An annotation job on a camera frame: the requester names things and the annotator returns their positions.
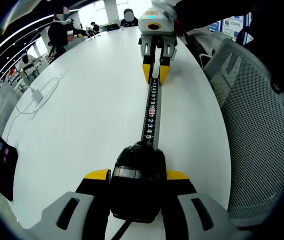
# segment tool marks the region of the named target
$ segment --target white cable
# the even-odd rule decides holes
[[[8,133],[7,133],[6,142],[7,142],[8,139],[9,139],[9,135],[10,135],[10,132],[11,132],[11,129],[12,129],[12,126],[13,126],[15,120],[16,120],[19,116],[21,116],[21,115],[36,114],[36,113],[44,106],[44,104],[47,103],[47,101],[50,99],[50,97],[52,96],[52,94],[54,93],[54,91],[57,89],[57,87],[58,87],[59,82],[61,81],[61,79],[63,79],[63,77],[64,77],[68,72],[69,72],[69,70],[66,71],[66,72],[61,76],[61,78],[57,78],[57,77],[51,78],[51,79],[40,89],[40,91],[42,91],[53,79],[57,79],[56,85],[54,85],[54,87],[48,92],[48,94],[44,97],[45,100],[44,100],[44,101],[42,100],[43,103],[42,103],[35,111],[33,111],[33,112],[25,112],[25,111],[29,108],[29,106],[31,105],[31,103],[33,103],[33,100],[27,105],[27,107],[26,107],[23,111],[20,111],[20,110],[18,109],[18,107],[15,106],[15,108],[16,108],[16,110],[19,112],[19,114],[18,114],[18,115],[13,119],[13,121],[12,121],[12,124],[11,124],[11,126],[10,126],[10,128],[9,128],[9,130],[8,130]],[[34,92],[34,89],[32,89],[29,85],[26,85],[26,86],[27,86],[28,88],[30,88],[32,92]]]

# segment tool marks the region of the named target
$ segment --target ceiling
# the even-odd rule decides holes
[[[82,8],[96,0],[6,0],[0,4],[0,44],[16,31],[41,18],[52,15],[57,7]],[[49,17],[22,30],[0,47],[0,70],[26,45],[40,37],[40,32],[53,21]],[[6,70],[17,58],[8,63]]]

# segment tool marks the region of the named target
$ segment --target person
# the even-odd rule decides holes
[[[20,74],[25,73],[26,79],[24,79],[25,84],[30,85],[34,79],[39,76],[38,70],[36,70],[34,63],[36,58],[32,55],[24,53],[21,60],[19,61],[17,70]]]
[[[133,10],[127,8],[124,10],[124,19],[122,19],[120,26],[121,27],[135,27],[139,25],[138,19],[134,16]]]
[[[57,54],[56,47],[53,46],[50,41],[47,43],[47,46],[49,46],[51,48],[51,51],[50,51],[48,57],[54,58],[54,56]]]
[[[87,35],[85,30],[76,29],[73,26],[72,20],[68,18],[70,15],[69,13],[70,12],[66,7],[63,7],[63,13],[60,13],[59,11],[55,12],[53,23],[47,31],[51,44],[56,47],[55,59],[59,58],[67,51],[64,46],[74,40],[75,37],[73,35]]]
[[[97,25],[95,21],[91,22],[91,26],[93,28],[93,31],[95,31],[96,33],[100,32],[100,26]]]

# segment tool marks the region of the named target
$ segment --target white table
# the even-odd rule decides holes
[[[16,119],[8,138],[19,154],[10,205],[24,228],[37,223],[42,210],[64,193],[74,192],[89,172],[113,170],[121,151],[140,140],[148,93],[140,34],[137,27],[130,27],[81,42],[32,83],[40,89],[68,71],[34,118]],[[53,80],[44,94],[54,84]],[[17,104],[21,111],[30,96],[27,90],[21,97]],[[34,109],[32,103],[27,112]],[[17,114],[15,109],[4,139]],[[205,74],[180,40],[162,85],[158,147],[169,169],[187,174],[198,192],[228,207],[231,160],[223,117]],[[110,214],[105,239],[123,222]],[[159,215],[151,224],[133,223],[123,239],[164,237]]]

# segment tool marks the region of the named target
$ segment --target office chair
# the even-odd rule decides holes
[[[237,227],[260,225],[284,190],[284,93],[264,64],[230,39],[203,70],[230,147],[230,220]]]

